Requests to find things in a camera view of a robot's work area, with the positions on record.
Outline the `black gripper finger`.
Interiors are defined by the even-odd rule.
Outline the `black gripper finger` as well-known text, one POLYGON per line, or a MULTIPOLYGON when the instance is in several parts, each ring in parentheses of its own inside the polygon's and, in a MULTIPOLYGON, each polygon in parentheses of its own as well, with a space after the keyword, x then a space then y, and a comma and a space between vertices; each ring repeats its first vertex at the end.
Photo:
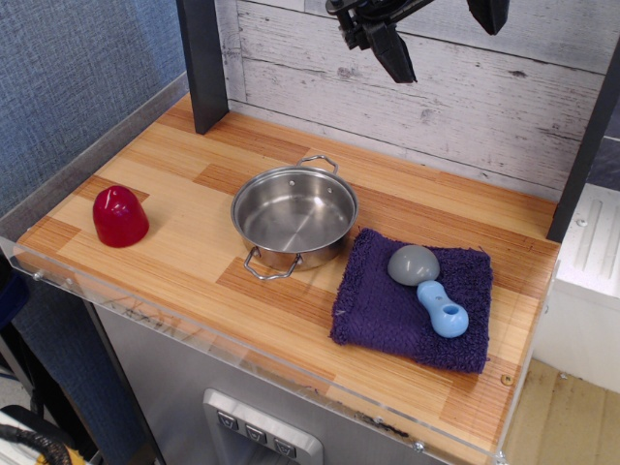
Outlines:
POLYGON ((497 35, 508 21, 510 0, 468 0, 469 11, 484 31, 497 35))
POLYGON ((349 49, 370 49, 396 83, 417 81, 407 46, 396 25, 385 22, 344 23, 341 34, 349 49))

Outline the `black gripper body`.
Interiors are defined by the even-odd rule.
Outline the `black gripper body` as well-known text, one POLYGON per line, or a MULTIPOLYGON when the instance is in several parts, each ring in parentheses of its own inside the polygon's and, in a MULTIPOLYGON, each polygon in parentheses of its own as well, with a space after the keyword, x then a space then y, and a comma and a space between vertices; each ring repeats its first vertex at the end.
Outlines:
POLYGON ((338 19, 342 29, 355 29, 365 22, 398 22, 430 3, 432 0, 327 0, 325 9, 338 19))

